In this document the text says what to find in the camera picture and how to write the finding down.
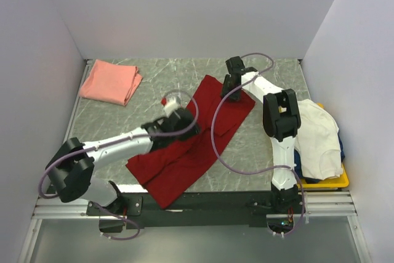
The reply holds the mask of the red t shirt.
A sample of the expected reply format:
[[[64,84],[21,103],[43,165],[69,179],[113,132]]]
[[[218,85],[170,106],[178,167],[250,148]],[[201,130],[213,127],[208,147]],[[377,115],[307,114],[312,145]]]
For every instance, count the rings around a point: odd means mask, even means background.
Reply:
[[[184,142],[128,160],[126,168],[165,209],[193,185],[222,154],[241,123],[255,106],[245,92],[241,100],[221,102],[222,83],[206,75],[187,109],[198,115],[201,132]]]

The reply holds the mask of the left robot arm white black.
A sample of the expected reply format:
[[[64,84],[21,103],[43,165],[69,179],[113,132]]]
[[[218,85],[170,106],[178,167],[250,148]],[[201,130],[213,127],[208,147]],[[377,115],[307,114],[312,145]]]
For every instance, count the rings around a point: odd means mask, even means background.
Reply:
[[[96,179],[95,170],[122,159],[162,150],[199,133],[195,116],[179,107],[119,136],[93,142],[70,138],[47,165],[48,177],[61,202],[82,198],[115,215],[126,208],[125,198],[113,181]]]

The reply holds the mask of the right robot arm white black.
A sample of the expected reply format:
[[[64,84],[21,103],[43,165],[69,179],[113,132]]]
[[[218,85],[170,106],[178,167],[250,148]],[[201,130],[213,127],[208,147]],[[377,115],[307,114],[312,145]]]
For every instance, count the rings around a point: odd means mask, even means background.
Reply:
[[[263,105],[263,129],[271,140],[273,152],[270,201],[263,207],[284,213],[301,198],[294,161],[295,142],[301,126],[296,93],[269,82],[254,67],[245,67],[240,56],[229,58],[225,64],[228,73],[223,82],[221,102],[237,102],[242,91],[246,91]]]

